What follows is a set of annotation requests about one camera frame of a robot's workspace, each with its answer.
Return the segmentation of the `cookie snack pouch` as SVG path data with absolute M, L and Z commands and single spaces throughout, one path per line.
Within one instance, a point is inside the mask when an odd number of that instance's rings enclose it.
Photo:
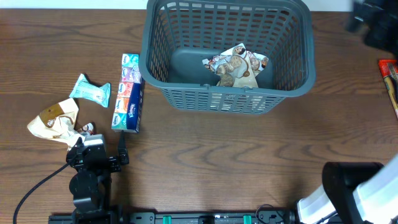
M 217 86 L 257 88 L 260 61 L 240 43 L 219 55 L 202 60 L 203 66 L 219 76 Z
M 269 59 L 265 55 L 255 52 L 248 52 L 248 56 L 253 74 L 256 77 L 267 67 Z

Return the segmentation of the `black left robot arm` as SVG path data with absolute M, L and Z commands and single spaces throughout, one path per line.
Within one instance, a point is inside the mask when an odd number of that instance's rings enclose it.
M 67 152 L 66 162 L 76 170 L 69 190 L 75 211 L 72 223 L 117 224 L 119 206 L 110 205 L 111 174 L 121 171 L 119 157 L 108 157 L 102 134 L 80 138 Z

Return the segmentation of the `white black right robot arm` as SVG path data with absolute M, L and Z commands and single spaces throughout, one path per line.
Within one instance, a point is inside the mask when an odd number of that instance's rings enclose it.
M 265 114 L 315 83 L 311 12 L 294 0 L 150 0 L 135 64 L 174 108 Z M 396 164 L 327 163 L 322 186 L 299 201 L 297 221 L 390 221 Z

